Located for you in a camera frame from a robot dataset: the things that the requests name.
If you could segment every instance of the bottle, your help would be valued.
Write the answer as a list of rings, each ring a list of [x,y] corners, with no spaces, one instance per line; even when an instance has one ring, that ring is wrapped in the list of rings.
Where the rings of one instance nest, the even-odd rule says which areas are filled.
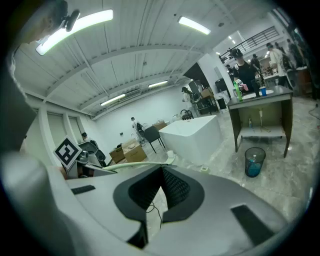
[[[242,102],[242,95],[241,95],[241,92],[240,92],[240,90],[239,90],[239,87],[238,87],[238,84],[236,83],[236,81],[233,81],[233,85],[234,85],[236,94],[238,95],[239,101]]]

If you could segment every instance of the box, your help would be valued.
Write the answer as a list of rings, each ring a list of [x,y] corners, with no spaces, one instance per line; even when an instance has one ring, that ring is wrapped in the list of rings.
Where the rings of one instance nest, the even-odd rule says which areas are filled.
[[[125,159],[128,161],[128,163],[141,162],[147,157],[146,153],[142,149],[142,146],[136,139],[131,139],[126,143],[122,144],[122,149],[123,155]]]
[[[165,121],[154,123],[152,126],[154,126],[158,131],[160,131],[162,128],[165,128],[167,125]]]
[[[201,95],[203,98],[206,98],[206,97],[210,97],[210,98],[213,98],[214,97],[214,94],[213,92],[211,91],[211,89],[204,89],[202,92],[201,92]]]
[[[119,163],[122,159],[125,159],[122,147],[115,148],[109,153],[109,155],[115,163]]]

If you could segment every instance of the marble floor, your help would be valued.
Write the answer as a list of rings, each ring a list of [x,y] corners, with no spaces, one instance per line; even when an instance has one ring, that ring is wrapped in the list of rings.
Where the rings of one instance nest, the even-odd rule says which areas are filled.
[[[230,179],[250,190],[277,209],[288,222],[291,222],[306,209],[310,188],[318,179],[320,131],[317,126],[320,120],[312,117],[308,111],[315,108],[316,101],[306,98],[293,98],[293,126],[289,150],[283,157],[286,139],[283,138],[240,138],[239,149],[235,152],[234,135],[229,112],[218,113],[218,122],[223,135],[223,142],[211,158],[204,163],[208,167],[207,174]],[[320,116],[320,107],[312,111]],[[166,151],[157,141],[152,143],[155,154],[148,143],[143,146],[147,154],[146,161],[164,162]],[[251,147],[265,150],[266,158],[260,174],[250,178],[245,175],[245,151]],[[174,165],[201,171],[179,155]],[[160,215],[167,211],[166,197],[162,189],[153,200]],[[148,238],[160,229],[160,218],[156,209],[147,213]]]

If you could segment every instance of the ceiling light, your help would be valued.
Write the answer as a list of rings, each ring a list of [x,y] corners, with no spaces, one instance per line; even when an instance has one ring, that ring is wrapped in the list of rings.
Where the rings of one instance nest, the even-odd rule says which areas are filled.
[[[36,51],[40,55],[44,55],[47,51],[49,51],[52,47],[54,47],[57,43],[67,38],[68,36],[84,29],[90,27],[92,25],[106,22],[112,20],[114,17],[114,12],[112,10],[104,10],[94,14],[90,14],[88,16],[82,17],[78,19],[72,30],[67,32],[65,29],[59,29],[57,32],[49,36],[48,40],[44,44],[40,44]]]
[[[117,96],[117,97],[114,97],[114,98],[112,98],[112,99],[109,99],[109,100],[107,100],[106,102],[102,103],[101,106],[104,106],[104,105],[106,105],[106,104],[108,104],[108,103],[110,103],[110,102],[114,102],[114,101],[116,101],[116,100],[118,100],[118,99],[121,99],[121,98],[123,98],[124,96],[126,96],[126,95],[125,95],[125,94],[121,94],[121,95],[119,95],[119,96]]]
[[[149,88],[150,88],[150,87],[154,87],[154,86],[163,85],[163,84],[166,84],[167,82],[168,82],[168,80],[163,81],[163,82],[153,83],[153,84],[150,84],[150,85],[149,85]]]
[[[180,24],[183,24],[183,25],[186,25],[186,26],[188,26],[190,28],[198,30],[198,31],[200,31],[200,32],[202,32],[202,33],[204,33],[206,35],[209,35],[210,32],[211,32],[211,30],[206,28],[205,26],[202,26],[199,23],[197,23],[197,22],[195,22],[195,21],[193,21],[193,20],[191,20],[189,18],[183,17],[183,16],[180,17],[178,22]]]

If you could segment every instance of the trash can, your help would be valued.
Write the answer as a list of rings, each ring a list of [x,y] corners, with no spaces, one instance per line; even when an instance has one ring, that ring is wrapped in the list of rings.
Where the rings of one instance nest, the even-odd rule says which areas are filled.
[[[256,177],[262,168],[266,158],[266,152],[260,147],[251,147],[245,153],[245,174],[250,177]]]

